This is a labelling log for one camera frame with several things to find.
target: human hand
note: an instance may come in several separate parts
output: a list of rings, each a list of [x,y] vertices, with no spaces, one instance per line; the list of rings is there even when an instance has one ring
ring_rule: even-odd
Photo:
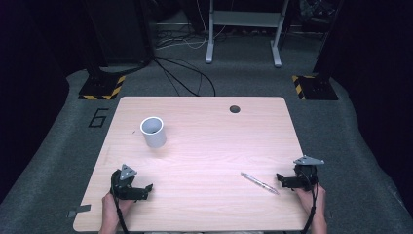
[[[119,209],[122,215],[126,216],[134,200],[119,200]],[[108,193],[102,198],[102,225],[99,234],[116,233],[116,228],[119,223],[118,213],[116,211],[113,195]]]
[[[311,191],[305,191],[304,189],[298,188],[295,189],[298,197],[300,198],[301,205],[304,210],[310,215],[311,208],[313,206],[313,193]],[[312,222],[312,233],[327,233],[327,225],[324,218],[324,208],[325,208],[325,189],[321,185],[317,184],[317,187],[314,188],[314,192],[317,193],[316,200],[316,213],[313,217]]]

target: shelf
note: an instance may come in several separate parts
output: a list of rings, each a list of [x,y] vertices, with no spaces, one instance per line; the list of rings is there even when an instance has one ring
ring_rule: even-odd
[[[233,26],[278,27],[280,13],[213,12],[213,24]]]

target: table top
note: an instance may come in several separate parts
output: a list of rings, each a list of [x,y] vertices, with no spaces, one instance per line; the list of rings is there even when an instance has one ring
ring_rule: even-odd
[[[158,149],[146,145],[139,128],[150,116],[165,124],[167,142]],[[281,97],[123,97],[81,204],[91,210],[78,213],[73,227],[100,228],[101,198],[126,164],[137,171],[133,187],[154,184],[125,218],[130,231],[300,230],[308,217],[276,173],[295,176],[293,160],[302,156]]]

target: white paper cup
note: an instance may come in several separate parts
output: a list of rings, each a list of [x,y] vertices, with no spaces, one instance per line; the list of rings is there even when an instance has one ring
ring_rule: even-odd
[[[159,148],[167,142],[164,122],[159,117],[149,117],[142,121],[140,130],[145,137],[146,144],[151,148]]]

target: hole in table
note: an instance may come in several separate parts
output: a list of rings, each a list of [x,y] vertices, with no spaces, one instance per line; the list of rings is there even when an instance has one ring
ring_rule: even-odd
[[[231,105],[230,111],[233,112],[233,113],[239,113],[241,111],[241,109],[237,105]]]

